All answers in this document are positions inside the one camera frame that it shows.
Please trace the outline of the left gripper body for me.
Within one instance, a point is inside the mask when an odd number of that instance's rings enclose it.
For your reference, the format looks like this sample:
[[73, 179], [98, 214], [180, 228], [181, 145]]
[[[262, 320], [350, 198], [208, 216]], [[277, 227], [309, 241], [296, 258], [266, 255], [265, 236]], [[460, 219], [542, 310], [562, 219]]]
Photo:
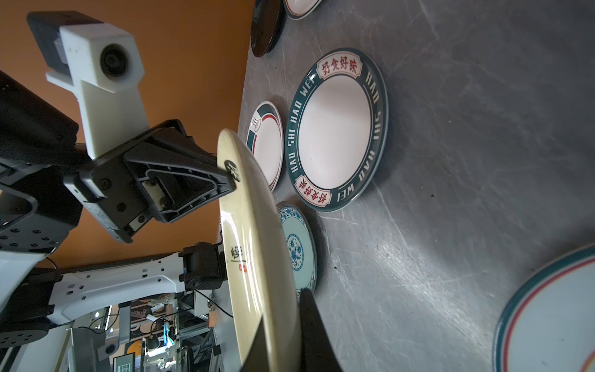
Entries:
[[49, 254], [88, 208], [125, 243], [151, 215], [118, 159], [97, 166], [76, 143], [78, 125], [1, 74], [1, 248]]

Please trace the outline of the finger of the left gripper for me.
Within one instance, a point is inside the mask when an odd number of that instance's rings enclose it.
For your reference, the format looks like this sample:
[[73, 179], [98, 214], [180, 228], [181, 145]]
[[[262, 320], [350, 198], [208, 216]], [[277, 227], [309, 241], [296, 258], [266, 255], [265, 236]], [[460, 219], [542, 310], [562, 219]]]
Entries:
[[76, 171], [76, 197], [104, 225], [173, 223], [236, 188], [216, 156], [167, 120]]

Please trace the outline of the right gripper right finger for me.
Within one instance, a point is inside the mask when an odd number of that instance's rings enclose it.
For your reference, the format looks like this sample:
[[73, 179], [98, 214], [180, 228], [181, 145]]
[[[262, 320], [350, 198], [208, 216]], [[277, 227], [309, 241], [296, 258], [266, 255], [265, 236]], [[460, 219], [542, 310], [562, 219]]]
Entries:
[[301, 371], [341, 372], [328, 334], [310, 289], [303, 288], [299, 297], [299, 315], [302, 328]]

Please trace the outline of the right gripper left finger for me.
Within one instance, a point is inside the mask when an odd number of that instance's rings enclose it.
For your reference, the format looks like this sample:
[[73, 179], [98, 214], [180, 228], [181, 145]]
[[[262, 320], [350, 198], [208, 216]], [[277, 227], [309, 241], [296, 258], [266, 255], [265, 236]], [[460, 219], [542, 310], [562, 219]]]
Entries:
[[277, 370], [277, 340], [265, 325], [259, 325], [249, 353], [243, 362], [243, 372], [271, 372]]

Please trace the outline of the cream yellow plate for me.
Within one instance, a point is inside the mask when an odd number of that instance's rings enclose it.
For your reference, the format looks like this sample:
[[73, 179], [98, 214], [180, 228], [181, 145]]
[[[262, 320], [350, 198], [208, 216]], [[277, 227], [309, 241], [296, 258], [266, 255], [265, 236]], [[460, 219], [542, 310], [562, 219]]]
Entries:
[[259, 325], [277, 340], [276, 371], [299, 371], [302, 330], [291, 259], [274, 197], [259, 164], [232, 130], [218, 137], [218, 166], [233, 192], [220, 198], [223, 245], [240, 359]]

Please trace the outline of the black plate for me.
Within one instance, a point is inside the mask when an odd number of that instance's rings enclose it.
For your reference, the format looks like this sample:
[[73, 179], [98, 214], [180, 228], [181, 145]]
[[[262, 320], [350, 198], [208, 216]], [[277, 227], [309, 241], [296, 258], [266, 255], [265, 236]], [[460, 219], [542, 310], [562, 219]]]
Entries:
[[274, 49], [285, 19], [284, 1], [255, 1], [250, 31], [250, 46], [254, 57], [263, 57]]

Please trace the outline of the green rimmed white plate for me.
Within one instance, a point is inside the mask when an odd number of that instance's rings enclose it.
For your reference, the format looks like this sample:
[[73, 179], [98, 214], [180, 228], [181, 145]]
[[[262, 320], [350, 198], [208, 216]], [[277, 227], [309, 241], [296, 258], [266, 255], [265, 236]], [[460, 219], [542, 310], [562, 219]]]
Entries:
[[594, 246], [537, 270], [497, 322], [494, 371], [594, 369]]

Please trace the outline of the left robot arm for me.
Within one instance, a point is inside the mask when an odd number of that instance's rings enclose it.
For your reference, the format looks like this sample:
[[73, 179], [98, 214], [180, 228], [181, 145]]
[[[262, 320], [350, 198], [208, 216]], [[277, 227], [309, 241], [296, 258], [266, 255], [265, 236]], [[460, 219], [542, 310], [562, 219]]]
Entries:
[[20, 347], [110, 305], [226, 280], [209, 243], [177, 254], [61, 271], [40, 268], [88, 209], [124, 243], [148, 222], [173, 223], [235, 188], [215, 156], [167, 120], [93, 161], [77, 124], [1, 76], [1, 345]]

